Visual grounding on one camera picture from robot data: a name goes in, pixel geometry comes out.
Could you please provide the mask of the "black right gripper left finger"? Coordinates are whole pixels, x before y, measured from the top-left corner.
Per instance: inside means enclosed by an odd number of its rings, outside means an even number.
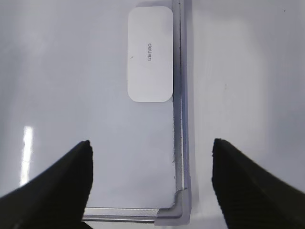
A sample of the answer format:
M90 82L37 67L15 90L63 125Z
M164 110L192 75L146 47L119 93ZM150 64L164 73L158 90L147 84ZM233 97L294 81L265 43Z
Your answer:
M29 183L0 199L2 229L88 229L84 210L93 183L93 150L88 140Z

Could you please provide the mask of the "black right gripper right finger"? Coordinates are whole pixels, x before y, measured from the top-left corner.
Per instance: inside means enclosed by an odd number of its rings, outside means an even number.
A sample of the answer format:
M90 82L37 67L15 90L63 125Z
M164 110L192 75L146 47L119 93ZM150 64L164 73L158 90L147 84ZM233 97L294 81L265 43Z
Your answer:
M305 194L223 139L213 144L212 185L229 229L305 227Z

